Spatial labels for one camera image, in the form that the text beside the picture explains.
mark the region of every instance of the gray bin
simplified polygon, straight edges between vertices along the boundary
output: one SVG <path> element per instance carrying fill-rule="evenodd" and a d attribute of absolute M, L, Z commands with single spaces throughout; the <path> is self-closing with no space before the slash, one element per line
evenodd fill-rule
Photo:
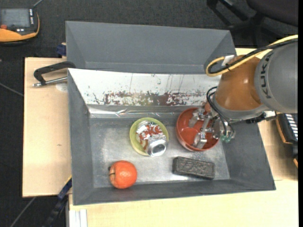
<path fill-rule="evenodd" d="M 203 66 L 215 57 L 235 53 L 228 31 L 83 22 L 66 25 L 68 60 L 77 67 L 68 73 L 75 205 L 275 189 L 256 124 L 235 124 L 235 139 L 204 152 L 189 152 L 176 139 L 178 115 L 200 105 L 206 90 L 218 84 L 219 78 L 207 77 Z M 182 105 L 136 105 L 120 100 L 112 105 L 104 95 L 116 91 L 118 82 L 100 70 L 117 73 L 117 78 L 120 72 L 128 79 L 131 75 L 128 92 L 135 91 L 135 96 L 148 91 L 144 86 L 138 93 L 140 80 L 153 77 L 149 95 L 178 91 L 180 97 L 199 100 L 187 97 Z M 179 80 L 179 87 L 176 78 L 184 79 L 183 83 Z M 127 91 L 127 84 L 121 87 Z M 160 157 L 141 156 L 131 147 L 130 127 L 142 117 L 160 120 L 169 131 L 168 149 Z M 214 162 L 215 178 L 174 175 L 172 164 L 177 156 Z M 129 189 L 110 185 L 107 168 L 117 160 L 129 160 L 137 167 L 137 182 Z"/>

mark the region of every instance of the black eraser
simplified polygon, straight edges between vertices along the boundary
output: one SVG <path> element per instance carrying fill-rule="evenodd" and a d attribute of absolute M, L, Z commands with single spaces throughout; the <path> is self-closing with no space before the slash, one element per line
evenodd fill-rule
<path fill-rule="evenodd" d="M 176 157 L 173 159 L 173 173 L 212 180 L 215 176 L 215 165 L 212 162 Z"/>

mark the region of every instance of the black office chair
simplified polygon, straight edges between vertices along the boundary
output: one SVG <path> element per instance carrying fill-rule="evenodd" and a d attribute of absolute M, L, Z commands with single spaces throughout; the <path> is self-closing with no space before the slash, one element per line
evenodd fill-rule
<path fill-rule="evenodd" d="M 229 20 L 216 8 L 218 2 L 221 2 L 242 22 L 231 24 Z M 229 0 L 207 0 L 208 7 L 221 19 L 233 35 L 237 33 L 249 34 L 255 46 L 260 47 L 266 44 L 262 43 L 262 34 L 268 35 L 274 39 L 286 37 L 276 29 L 263 23 L 268 17 L 276 21 L 298 27 L 298 8 L 299 0 L 246 0 L 248 6 L 256 11 L 256 14 L 249 17 L 245 12 L 232 4 Z"/>

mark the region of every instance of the gray carpet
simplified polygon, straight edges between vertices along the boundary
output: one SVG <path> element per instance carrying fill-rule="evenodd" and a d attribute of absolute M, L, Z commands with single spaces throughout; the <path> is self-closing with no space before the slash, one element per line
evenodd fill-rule
<path fill-rule="evenodd" d="M 0 8 L 30 6 L 38 0 L 0 0 Z M 236 1 L 253 13 L 244 0 Z M 223 23 L 207 7 L 206 0 L 45 0 L 36 8 L 42 29 L 37 38 L 19 47 L 0 47 L 0 82 L 23 92 L 23 59 L 28 56 L 58 57 L 56 47 L 65 41 L 66 20 L 157 26 L 219 28 Z M 229 11 L 226 15 L 237 21 Z M 298 29 L 270 19 L 266 22 L 283 34 Z M 264 38 L 265 43 L 272 42 Z M 248 37 L 234 37 L 237 47 L 251 47 Z M 0 226 L 10 226 L 30 199 L 22 195 L 23 98 L 0 87 Z M 39 197 L 15 226 L 38 227 L 55 205 L 55 197 Z M 56 226 L 64 226 L 64 216 Z"/>

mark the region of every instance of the red bowl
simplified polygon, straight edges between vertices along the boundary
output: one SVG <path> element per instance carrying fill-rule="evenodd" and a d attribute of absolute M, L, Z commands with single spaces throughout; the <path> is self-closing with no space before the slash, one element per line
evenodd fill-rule
<path fill-rule="evenodd" d="M 202 149 L 198 149 L 192 146 L 192 144 L 194 143 L 195 136 L 200 132 L 200 129 L 202 128 L 204 123 L 204 121 L 198 120 L 193 128 L 190 128 L 188 126 L 188 122 L 193 116 L 193 111 L 195 111 L 196 109 L 198 108 L 189 108 L 179 115 L 176 125 L 177 139 L 184 148 L 190 151 L 205 151 L 214 147 L 218 143 L 219 139 L 216 140 L 212 137 L 211 133 L 206 133 L 205 136 L 207 142 L 205 143 Z"/>

